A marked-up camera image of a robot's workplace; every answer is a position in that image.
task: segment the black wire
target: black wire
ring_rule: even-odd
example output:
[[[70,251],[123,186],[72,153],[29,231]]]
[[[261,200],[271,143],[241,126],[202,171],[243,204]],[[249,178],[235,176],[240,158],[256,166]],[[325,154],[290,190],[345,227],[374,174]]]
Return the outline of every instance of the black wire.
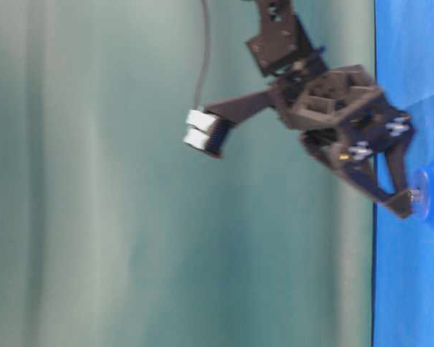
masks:
[[[201,7],[203,8],[204,19],[204,57],[200,75],[196,82],[194,109],[196,109],[201,103],[201,95],[203,94],[204,82],[208,73],[210,61],[210,16],[207,0],[201,0]]]

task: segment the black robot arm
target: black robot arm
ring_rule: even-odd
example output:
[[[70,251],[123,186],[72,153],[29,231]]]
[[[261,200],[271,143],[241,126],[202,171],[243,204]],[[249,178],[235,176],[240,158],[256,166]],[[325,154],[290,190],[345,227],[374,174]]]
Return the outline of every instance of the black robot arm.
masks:
[[[229,131],[264,108],[289,129],[300,130],[306,151],[336,175],[401,218],[412,214],[404,155],[414,128],[410,116],[391,106],[361,66],[328,69],[294,13],[290,0],[256,0],[260,34],[247,46],[266,90],[190,111],[184,141],[220,157]],[[370,164],[386,157],[394,192],[381,189]]]

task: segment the blue table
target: blue table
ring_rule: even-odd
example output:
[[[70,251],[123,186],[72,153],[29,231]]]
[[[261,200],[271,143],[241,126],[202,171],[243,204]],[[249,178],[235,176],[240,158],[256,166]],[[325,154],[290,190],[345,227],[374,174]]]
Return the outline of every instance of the blue table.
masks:
[[[376,42],[378,81],[417,128],[411,174],[434,160],[434,0],[376,0]],[[382,158],[378,176],[391,187]],[[434,346],[434,230],[379,207],[374,271],[374,346]]]

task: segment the metal screw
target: metal screw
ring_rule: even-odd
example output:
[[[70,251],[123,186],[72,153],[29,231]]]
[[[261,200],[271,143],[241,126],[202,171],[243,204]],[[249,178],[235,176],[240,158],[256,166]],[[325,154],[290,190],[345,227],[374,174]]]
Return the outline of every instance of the metal screw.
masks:
[[[422,193],[419,189],[412,189],[410,192],[410,200],[412,202],[421,202],[422,200]]]
[[[350,159],[350,155],[349,154],[341,154],[340,156],[339,156],[339,160],[342,160],[342,161],[346,161],[346,160],[349,160]]]

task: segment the fabric backdrop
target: fabric backdrop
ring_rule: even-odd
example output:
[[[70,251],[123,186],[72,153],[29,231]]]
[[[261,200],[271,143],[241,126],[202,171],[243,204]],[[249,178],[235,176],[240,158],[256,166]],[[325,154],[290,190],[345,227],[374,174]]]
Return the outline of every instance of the fabric backdrop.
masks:
[[[374,71],[371,0],[295,5]],[[203,101],[264,87],[255,5],[210,13]],[[198,0],[0,1],[0,346],[370,344],[371,204],[272,111],[184,146],[202,50]]]

